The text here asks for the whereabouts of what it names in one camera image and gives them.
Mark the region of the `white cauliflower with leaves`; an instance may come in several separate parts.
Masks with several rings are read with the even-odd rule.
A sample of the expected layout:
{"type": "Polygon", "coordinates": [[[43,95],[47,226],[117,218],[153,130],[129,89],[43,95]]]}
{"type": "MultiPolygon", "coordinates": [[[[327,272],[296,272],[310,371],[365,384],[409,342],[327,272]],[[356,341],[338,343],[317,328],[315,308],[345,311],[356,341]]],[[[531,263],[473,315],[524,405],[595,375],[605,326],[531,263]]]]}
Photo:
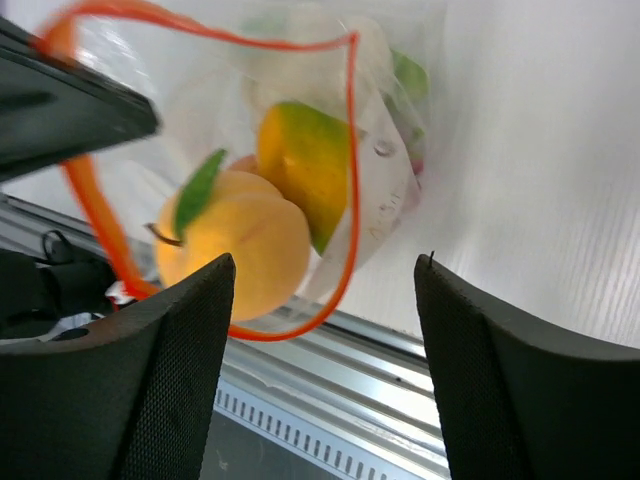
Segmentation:
{"type": "Polygon", "coordinates": [[[231,48],[228,59],[245,76],[242,92],[252,120],[258,122],[268,107],[284,100],[300,101],[345,119],[346,94],[352,89],[360,131],[370,130],[381,110],[387,110],[414,172],[422,171],[425,122],[417,107],[429,93],[428,73],[420,63],[392,47],[377,20],[303,4],[256,15],[245,20],[241,30],[250,36],[299,44],[357,32],[353,65],[348,63],[351,54],[346,47],[318,52],[231,48]]]}

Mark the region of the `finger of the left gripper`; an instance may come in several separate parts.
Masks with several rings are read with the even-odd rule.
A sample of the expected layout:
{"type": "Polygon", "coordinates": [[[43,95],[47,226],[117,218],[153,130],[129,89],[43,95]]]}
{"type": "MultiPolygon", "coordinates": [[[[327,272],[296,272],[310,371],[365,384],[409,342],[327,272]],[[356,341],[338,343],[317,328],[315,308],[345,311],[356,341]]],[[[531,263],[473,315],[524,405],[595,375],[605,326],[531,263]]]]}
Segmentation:
{"type": "Polygon", "coordinates": [[[46,57],[35,40],[1,19],[3,182],[156,133],[146,97],[79,63],[46,57]]]}

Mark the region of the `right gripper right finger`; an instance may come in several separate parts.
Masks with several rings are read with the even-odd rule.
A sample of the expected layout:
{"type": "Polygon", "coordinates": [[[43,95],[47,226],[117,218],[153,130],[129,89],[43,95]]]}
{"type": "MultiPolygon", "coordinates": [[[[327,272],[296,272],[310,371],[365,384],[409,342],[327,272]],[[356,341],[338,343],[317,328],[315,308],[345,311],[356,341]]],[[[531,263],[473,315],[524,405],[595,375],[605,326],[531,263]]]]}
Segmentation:
{"type": "Polygon", "coordinates": [[[639,352],[535,317],[430,255],[417,309],[455,479],[635,479],[639,352]]]}

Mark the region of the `orange fruit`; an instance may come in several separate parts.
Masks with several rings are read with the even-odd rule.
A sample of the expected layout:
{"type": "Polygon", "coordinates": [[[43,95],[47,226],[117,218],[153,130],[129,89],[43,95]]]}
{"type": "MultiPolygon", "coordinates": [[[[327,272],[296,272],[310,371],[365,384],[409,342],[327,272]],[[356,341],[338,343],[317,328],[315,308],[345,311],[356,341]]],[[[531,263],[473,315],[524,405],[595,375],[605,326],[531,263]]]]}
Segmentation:
{"type": "Polygon", "coordinates": [[[303,212],[264,178],[224,169],[212,153],[147,228],[160,281],[170,287],[219,256],[235,264],[234,323],[284,305],[302,283],[311,241],[303,212]]]}

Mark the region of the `peach fruit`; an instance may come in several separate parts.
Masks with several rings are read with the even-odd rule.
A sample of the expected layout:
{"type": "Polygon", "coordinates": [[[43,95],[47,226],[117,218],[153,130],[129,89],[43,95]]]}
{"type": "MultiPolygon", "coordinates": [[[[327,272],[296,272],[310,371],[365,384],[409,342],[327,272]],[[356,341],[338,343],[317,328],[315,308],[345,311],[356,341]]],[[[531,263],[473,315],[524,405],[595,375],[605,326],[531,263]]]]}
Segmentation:
{"type": "Polygon", "coordinates": [[[246,155],[242,158],[234,160],[227,169],[229,171],[242,171],[258,175],[258,164],[254,155],[246,155]]]}

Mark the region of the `yellow green mango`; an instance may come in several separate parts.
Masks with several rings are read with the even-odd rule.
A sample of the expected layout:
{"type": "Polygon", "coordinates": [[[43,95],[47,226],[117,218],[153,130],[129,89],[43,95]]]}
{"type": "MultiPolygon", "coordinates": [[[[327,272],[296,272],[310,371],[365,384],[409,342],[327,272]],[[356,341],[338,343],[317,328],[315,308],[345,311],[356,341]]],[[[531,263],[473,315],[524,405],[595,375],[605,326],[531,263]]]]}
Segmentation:
{"type": "Polygon", "coordinates": [[[347,202],[348,124],[303,103],[270,107],[257,132],[258,173],[305,214],[323,254],[347,202]]]}

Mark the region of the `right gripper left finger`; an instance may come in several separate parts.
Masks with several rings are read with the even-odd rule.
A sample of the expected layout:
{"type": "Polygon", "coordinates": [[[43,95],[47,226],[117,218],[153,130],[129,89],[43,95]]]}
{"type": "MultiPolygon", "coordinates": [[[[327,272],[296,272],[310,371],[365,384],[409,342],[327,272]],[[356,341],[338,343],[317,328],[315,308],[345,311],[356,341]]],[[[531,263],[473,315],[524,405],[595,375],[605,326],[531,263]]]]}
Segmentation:
{"type": "Polygon", "coordinates": [[[2,477],[198,478],[234,280],[223,254],[60,339],[3,345],[2,477]]]}

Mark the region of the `clear zip top bag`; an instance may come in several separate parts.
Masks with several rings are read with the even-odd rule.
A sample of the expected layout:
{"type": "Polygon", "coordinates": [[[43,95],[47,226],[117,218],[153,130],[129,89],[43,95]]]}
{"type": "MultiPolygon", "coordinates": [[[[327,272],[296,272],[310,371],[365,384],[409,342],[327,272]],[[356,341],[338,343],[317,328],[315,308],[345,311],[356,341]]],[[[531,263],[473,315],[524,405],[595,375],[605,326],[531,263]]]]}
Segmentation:
{"type": "Polygon", "coordinates": [[[157,134],[63,168],[119,289],[228,254],[230,335],[301,336],[417,207],[441,1],[75,1],[40,53],[139,90],[157,134]]]}

